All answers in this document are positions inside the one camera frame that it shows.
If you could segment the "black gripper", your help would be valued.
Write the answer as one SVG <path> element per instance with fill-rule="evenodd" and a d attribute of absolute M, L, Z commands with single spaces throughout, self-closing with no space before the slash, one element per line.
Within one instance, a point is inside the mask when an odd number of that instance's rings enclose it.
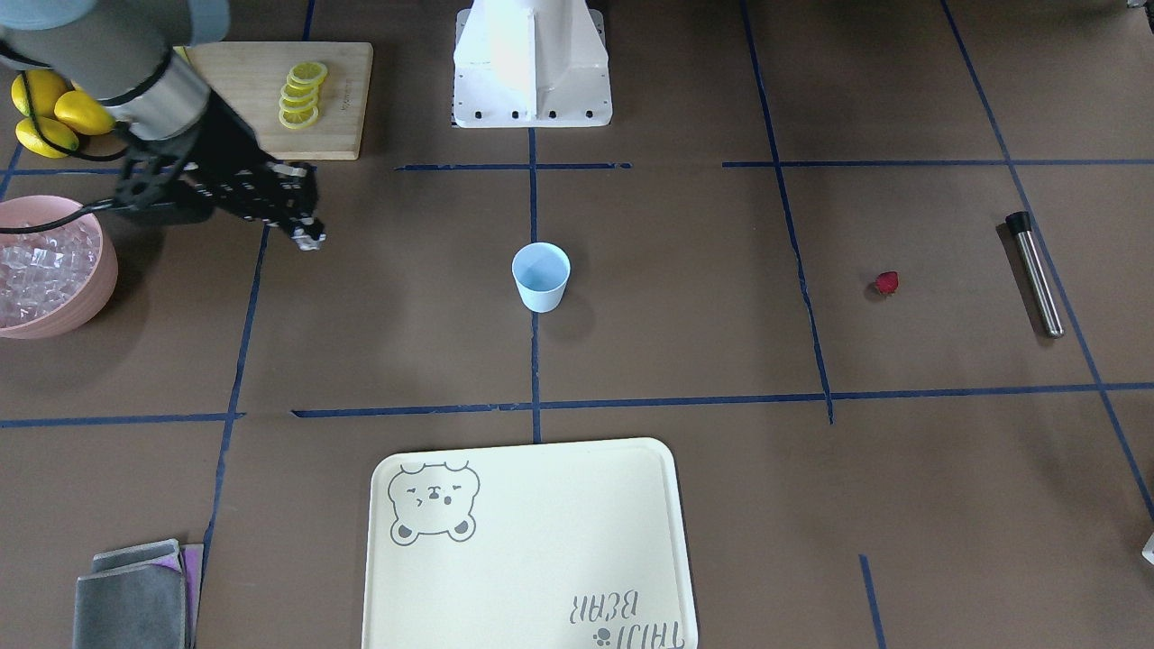
<path fill-rule="evenodd" d="M 183 177 L 213 197 L 215 210 L 280 229 L 301 251 L 319 251 L 328 238 L 325 223 L 315 216 L 315 166 L 275 159 L 215 91 L 207 95 Z"/>

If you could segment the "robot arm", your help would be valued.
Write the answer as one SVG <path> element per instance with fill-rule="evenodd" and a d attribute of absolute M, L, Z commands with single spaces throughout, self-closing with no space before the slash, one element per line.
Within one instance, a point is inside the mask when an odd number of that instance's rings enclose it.
<path fill-rule="evenodd" d="M 111 211 L 151 226 L 226 211 L 282 230 L 304 251 L 325 241 L 315 167 L 277 161 L 255 130 L 177 53 L 222 42 L 226 1 L 5 1 L 3 64 L 57 70 L 113 115 L 126 143 Z"/>

